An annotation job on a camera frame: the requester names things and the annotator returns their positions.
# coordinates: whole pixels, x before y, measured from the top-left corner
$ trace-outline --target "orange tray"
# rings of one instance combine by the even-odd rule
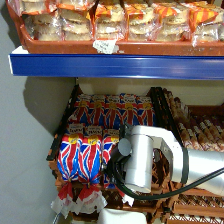
[[[38,41],[26,31],[24,21],[8,5],[22,46],[33,54],[97,54],[93,41]],[[179,42],[124,42],[116,43],[116,54],[174,55],[174,56],[224,56],[224,42],[201,43],[193,47],[190,41]]]

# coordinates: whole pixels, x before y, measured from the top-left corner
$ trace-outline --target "packaged bread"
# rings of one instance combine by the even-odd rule
[[[9,0],[17,15],[38,15],[56,10],[56,0]]]
[[[57,7],[69,10],[86,11],[92,8],[95,0],[58,0]]]
[[[218,41],[219,29],[223,23],[224,10],[206,1],[182,5],[189,8],[189,24],[192,31],[192,44]]]
[[[143,0],[125,0],[124,7],[127,18],[127,39],[150,40],[156,25],[153,8]]]
[[[180,41],[190,38],[188,8],[178,3],[153,3],[154,13],[159,17],[160,28],[156,41]]]
[[[60,15],[65,41],[88,41],[92,39],[92,23],[88,11],[61,9]]]
[[[95,39],[124,39],[124,15],[118,0],[100,0],[95,13]]]
[[[62,40],[61,21],[57,11],[49,14],[31,15],[25,21],[31,37],[40,41]]]

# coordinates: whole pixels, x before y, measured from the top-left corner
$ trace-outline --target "black cable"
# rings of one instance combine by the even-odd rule
[[[158,200],[158,199],[161,199],[161,198],[169,198],[169,197],[172,197],[174,195],[177,195],[177,194],[181,194],[183,193],[184,191],[187,191],[187,190],[190,190],[192,188],[195,188],[197,187],[198,185],[200,184],[203,184],[204,182],[206,181],[209,181],[217,176],[219,176],[220,174],[224,173],[224,167],[217,170],[217,171],[214,171],[202,178],[200,178],[199,180],[193,182],[192,184],[189,184],[185,187],[182,187],[178,190],[175,190],[175,191],[171,191],[171,192],[168,192],[166,194],[160,194],[160,195],[150,195],[150,196],[145,196],[145,195],[137,195],[135,193],[133,193],[129,188],[125,187],[124,184],[122,184],[121,182],[117,181],[117,173],[116,171],[114,172],[114,177],[117,181],[116,183],[116,186],[118,187],[119,190],[121,190],[123,193],[125,193],[126,195],[136,199],[136,200],[147,200],[147,201],[151,201],[151,200]]]

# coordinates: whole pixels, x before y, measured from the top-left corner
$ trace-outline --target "union jack packaging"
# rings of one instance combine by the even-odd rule
[[[100,212],[106,206],[106,200],[97,188],[100,181],[100,149],[102,142],[102,128],[89,126],[83,144],[80,148],[78,179],[84,188],[76,201],[75,213]]]
[[[86,94],[78,95],[75,105],[74,113],[69,117],[69,123],[83,123],[87,125],[89,123],[89,104],[91,96]]]
[[[75,124],[72,125],[73,133],[69,131],[62,137],[59,149],[57,166],[65,181],[65,185],[60,190],[51,208],[57,213],[62,213],[65,217],[70,211],[74,212],[76,203],[73,202],[72,181],[78,180],[78,159],[80,147],[83,142],[83,130],[75,130]]]
[[[139,124],[146,126],[156,126],[156,116],[150,97],[138,96],[138,116]]]
[[[122,123],[130,125],[139,125],[138,107],[136,96],[134,94],[120,94]]]
[[[121,103],[120,97],[115,95],[107,95],[105,99],[105,128],[119,129],[120,123],[122,121],[121,117]]]
[[[104,125],[105,95],[93,95],[89,105],[91,125]]]
[[[102,149],[102,163],[107,165],[110,160],[110,154],[114,146],[119,142],[119,130],[106,129],[104,130],[103,141],[101,145]],[[104,174],[104,188],[114,189],[114,184],[110,183],[109,177]]]

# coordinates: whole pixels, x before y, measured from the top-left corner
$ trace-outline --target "shelf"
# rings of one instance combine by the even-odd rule
[[[9,63],[15,76],[224,80],[224,56],[29,54],[19,47]]]

